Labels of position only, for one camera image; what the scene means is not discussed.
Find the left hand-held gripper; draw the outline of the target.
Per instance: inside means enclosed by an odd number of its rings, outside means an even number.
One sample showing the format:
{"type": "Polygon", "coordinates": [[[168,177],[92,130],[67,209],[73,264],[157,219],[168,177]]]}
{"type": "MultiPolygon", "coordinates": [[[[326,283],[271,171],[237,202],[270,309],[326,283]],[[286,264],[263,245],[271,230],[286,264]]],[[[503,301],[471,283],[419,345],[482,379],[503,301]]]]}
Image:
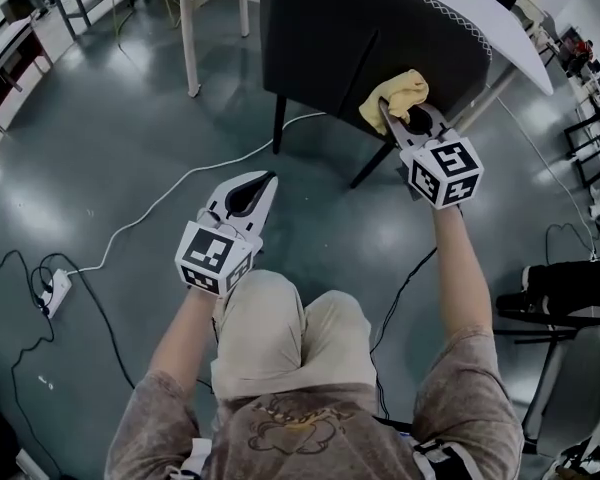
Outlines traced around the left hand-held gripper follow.
{"type": "Polygon", "coordinates": [[[222,182],[189,221],[175,265],[189,287],[228,296],[249,273],[278,188],[273,171],[248,172],[222,182]]]}

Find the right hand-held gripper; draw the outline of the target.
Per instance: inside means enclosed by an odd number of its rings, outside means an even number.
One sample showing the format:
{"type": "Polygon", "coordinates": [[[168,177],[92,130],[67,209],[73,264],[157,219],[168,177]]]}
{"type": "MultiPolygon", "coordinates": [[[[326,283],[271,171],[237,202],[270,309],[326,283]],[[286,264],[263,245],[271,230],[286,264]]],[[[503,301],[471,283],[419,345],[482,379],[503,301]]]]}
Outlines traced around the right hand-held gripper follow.
{"type": "Polygon", "coordinates": [[[387,131],[402,149],[403,179],[414,200],[428,202],[441,210],[474,197],[483,176],[483,164],[466,138],[458,134],[432,105],[420,105],[427,134],[439,134],[413,143],[404,122],[389,112],[388,102],[379,99],[379,111],[387,131]]]}

